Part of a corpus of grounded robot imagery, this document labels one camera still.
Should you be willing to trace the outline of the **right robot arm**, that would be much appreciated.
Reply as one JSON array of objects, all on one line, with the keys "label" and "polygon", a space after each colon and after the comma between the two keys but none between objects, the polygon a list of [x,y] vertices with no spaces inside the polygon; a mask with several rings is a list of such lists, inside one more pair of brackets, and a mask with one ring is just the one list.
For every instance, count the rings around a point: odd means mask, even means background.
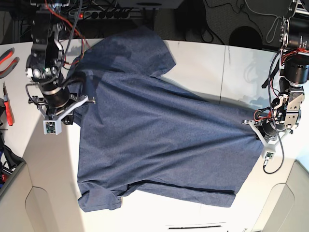
[{"label": "right robot arm", "polygon": [[79,17],[71,23],[61,15],[62,8],[68,7],[68,0],[32,0],[38,11],[31,23],[33,44],[26,62],[26,84],[28,103],[34,104],[43,116],[44,134],[60,134],[62,125],[71,125],[74,110],[85,103],[94,103],[94,98],[85,94],[86,77],[76,72],[64,77],[62,69],[66,61],[68,47],[63,47],[60,35],[68,31],[68,41],[74,35],[87,44],[84,36],[77,30]]}]

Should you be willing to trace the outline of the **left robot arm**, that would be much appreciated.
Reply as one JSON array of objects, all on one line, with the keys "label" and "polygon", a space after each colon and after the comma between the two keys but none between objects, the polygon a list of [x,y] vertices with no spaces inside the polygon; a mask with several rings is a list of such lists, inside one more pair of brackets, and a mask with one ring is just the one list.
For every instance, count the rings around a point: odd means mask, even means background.
[{"label": "left robot arm", "polygon": [[309,79],[309,2],[291,1],[284,16],[274,16],[270,31],[281,28],[280,48],[275,55],[268,79],[262,88],[275,94],[269,107],[258,109],[253,120],[244,120],[256,133],[264,148],[273,155],[282,136],[295,130],[301,119],[300,106],[305,99],[303,85]]}]

